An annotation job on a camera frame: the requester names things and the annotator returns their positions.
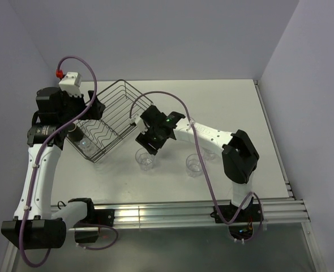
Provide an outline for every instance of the table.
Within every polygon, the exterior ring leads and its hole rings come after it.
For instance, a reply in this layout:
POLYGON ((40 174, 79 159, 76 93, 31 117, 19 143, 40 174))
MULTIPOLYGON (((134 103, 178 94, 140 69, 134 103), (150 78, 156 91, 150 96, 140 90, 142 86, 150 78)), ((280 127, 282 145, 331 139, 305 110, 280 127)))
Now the table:
MULTIPOLYGON (((101 91, 113 82, 98 82, 101 91)), ((199 123, 225 131, 248 133, 260 160, 253 190, 260 198, 289 197, 276 151, 252 80, 148 80, 130 81, 140 92, 168 91, 181 98, 199 123)), ((93 89, 84 82, 82 93, 93 89)), ((165 95, 150 95, 160 111, 183 113, 178 101, 165 95)), ((85 160, 65 142, 54 178, 52 205, 76 197, 94 203, 156 203, 211 200, 204 176, 188 177, 185 160, 196 153, 193 144, 169 139, 156 156, 157 166, 142 172, 135 161, 140 148, 134 131, 104 158, 101 165, 85 160)), ((207 162, 217 199, 231 199, 232 182, 225 176, 222 160, 207 162)))

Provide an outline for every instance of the metal frame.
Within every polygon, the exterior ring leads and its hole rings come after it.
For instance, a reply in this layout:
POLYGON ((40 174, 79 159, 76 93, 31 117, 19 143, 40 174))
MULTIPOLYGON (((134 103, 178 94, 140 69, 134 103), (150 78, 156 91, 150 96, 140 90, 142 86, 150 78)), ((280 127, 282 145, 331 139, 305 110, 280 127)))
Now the metal frame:
MULTIPOLYGON (((267 224, 301 223, 316 271, 327 271, 319 247, 311 229, 310 218, 303 200, 296 200, 282 164, 278 146, 260 94, 258 82, 254 82, 260 104, 268 125, 279 165, 284 177, 289 198, 263 199, 264 217, 267 224)), ((219 205, 229 201, 219 201, 219 205)), ((210 217, 212 201, 174 202, 174 203, 131 203, 125 205, 95 205, 95 209, 115 209, 114 227, 116 229, 176 228, 224 226, 216 224, 210 217)), ((69 231, 94 231, 97 228, 72 228, 69 231)), ((17 248, 8 244, 1 271, 11 272, 17 248)))

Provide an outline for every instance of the gray floor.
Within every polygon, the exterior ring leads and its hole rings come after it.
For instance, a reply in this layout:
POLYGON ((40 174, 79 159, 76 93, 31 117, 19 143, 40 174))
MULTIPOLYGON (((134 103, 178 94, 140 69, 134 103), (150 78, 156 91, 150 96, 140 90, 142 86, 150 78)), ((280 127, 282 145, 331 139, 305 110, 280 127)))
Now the gray floor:
MULTIPOLYGON (((95 244, 108 242, 100 238, 95 244)), ((44 250, 27 255, 40 261, 44 250)), ((13 272, 35 271, 16 257, 13 272)), ((235 244, 226 227, 120 231, 119 241, 102 251, 75 246, 72 233, 61 249, 52 250, 37 271, 314 271, 300 224, 268 225, 256 240, 235 244)))

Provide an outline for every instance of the black cable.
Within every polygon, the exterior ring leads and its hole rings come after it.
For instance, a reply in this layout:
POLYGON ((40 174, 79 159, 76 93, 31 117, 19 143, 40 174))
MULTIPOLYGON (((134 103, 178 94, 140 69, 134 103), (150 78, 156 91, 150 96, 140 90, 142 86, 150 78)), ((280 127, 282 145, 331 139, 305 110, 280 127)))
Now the black cable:
POLYGON ((61 200, 60 200, 60 201, 58 201, 58 209, 59 209, 59 210, 61 210, 61 208, 60 208, 60 205, 59 205, 59 204, 60 204, 60 202, 61 202, 61 204, 63 204, 63 205, 64 205, 64 207, 66 207, 66 204, 65 204, 63 201, 61 201, 61 200))

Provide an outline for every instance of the rack wire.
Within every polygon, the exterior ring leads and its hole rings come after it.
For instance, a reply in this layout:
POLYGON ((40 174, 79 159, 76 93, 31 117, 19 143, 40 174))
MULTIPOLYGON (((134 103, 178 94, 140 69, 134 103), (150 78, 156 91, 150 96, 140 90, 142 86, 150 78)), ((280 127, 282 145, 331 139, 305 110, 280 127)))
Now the rack wire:
MULTIPOLYGON (((101 91, 97 97, 106 107, 101 120, 77 121, 75 124, 83 131, 95 147, 91 154, 85 154, 69 137, 68 141, 79 153, 95 163, 108 153, 119 142, 126 138, 134 129, 129 123, 129 111, 133 101, 142 93, 131 84, 120 79, 101 91)), ((150 105, 152 100, 140 98, 133 107, 132 115, 141 114, 150 105)))

